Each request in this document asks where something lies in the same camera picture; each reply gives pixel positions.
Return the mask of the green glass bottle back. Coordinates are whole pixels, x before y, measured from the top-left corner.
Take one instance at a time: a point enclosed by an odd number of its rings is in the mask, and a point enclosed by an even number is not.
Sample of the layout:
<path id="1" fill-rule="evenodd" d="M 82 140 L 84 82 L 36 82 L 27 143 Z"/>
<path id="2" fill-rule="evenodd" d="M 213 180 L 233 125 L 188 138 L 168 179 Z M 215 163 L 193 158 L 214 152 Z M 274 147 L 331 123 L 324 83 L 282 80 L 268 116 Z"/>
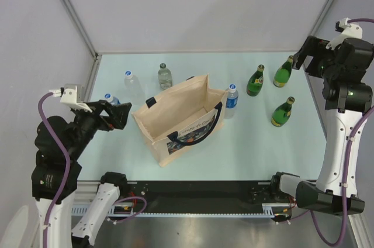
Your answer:
<path id="1" fill-rule="evenodd" d="M 293 56 L 290 55 L 287 60 L 278 68 L 273 78 L 273 84 L 276 87 L 284 87 L 292 73 Z"/>

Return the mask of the beige canvas tote bag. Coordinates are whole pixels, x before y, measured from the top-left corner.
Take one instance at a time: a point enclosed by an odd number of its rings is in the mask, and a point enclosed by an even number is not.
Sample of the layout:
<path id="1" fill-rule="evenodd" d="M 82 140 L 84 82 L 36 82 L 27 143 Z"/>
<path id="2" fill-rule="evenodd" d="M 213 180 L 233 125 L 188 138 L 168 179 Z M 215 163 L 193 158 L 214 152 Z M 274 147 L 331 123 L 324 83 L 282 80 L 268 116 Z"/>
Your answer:
<path id="1" fill-rule="evenodd" d="M 160 167 L 224 125 L 227 94 L 227 90 L 210 88 L 209 76 L 200 75 L 147 99 L 132 113 Z"/>

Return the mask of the clear glass bottle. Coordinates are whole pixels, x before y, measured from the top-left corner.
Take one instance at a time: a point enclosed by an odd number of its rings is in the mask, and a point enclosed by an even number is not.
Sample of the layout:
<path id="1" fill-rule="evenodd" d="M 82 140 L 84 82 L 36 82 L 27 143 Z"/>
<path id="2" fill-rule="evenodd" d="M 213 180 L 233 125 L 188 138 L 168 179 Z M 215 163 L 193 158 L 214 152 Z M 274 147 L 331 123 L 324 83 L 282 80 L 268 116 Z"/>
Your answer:
<path id="1" fill-rule="evenodd" d="M 158 82 L 163 90 L 172 87 L 172 74 L 171 71 L 166 67 L 165 63 L 160 64 L 160 69 L 158 70 Z"/>

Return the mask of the blue label water bottle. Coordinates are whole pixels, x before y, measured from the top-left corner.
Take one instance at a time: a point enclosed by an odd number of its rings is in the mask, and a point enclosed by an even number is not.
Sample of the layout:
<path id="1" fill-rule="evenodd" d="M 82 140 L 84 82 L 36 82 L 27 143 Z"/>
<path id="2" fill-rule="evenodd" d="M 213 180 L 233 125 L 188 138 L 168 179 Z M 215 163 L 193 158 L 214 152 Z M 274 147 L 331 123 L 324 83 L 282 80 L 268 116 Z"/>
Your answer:
<path id="1" fill-rule="evenodd" d="M 226 99 L 226 111 L 225 118 L 230 119 L 234 116 L 237 102 L 238 102 L 238 91 L 235 84 L 230 84 L 227 88 L 228 94 Z"/>

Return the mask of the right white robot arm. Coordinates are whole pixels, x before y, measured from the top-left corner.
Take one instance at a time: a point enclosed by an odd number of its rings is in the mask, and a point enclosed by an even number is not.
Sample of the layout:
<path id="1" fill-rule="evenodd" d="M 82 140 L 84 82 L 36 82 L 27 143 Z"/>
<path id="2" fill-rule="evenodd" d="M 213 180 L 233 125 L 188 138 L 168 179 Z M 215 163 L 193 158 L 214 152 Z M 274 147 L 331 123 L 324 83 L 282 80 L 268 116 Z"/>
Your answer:
<path id="1" fill-rule="evenodd" d="M 362 213 L 355 175 L 359 142 L 372 106 L 373 91 L 362 79 L 373 61 L 373 44 L 346 37 L 330 49 L 328 41 L 309 36 L 293 56 L 298 70 L 307 57 L 305 72 L 323 79 L 322 95 L 327 117 L 327 142 L 323 165 L 315 183 L 297 175 L 277 172 L 269 194 L 276 202 L 289 196 L 299 208 L 342 215 Z"/>

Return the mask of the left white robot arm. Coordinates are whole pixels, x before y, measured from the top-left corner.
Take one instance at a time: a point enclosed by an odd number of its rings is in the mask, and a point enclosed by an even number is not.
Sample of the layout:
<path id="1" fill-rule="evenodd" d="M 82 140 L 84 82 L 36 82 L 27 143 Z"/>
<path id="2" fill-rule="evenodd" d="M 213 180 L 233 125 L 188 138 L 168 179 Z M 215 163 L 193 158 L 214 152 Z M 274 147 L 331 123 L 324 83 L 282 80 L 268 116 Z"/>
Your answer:
<path id="1" fill-rule="evenodd" d="M 124 174 L 107 172 L 99 182 L 96 197 L 76 227 L 71 226 L 71 211 L 78 186 L 78 163 L 95 133 L 110 132 L 126 126 L 131 103 L 111 105 L 106 100 L 88 103 L 91 112 L 74 111 L 66 122 L 60 116 L 47 118 L 43 96 L 38 103 L 42 122 L 34 141 L 36 166 L 32 172 L 32 196 L 36 201 L 41 247 L 93 247 L 96 235 L 115 201 L 128 197 L 130 186 Z"/>

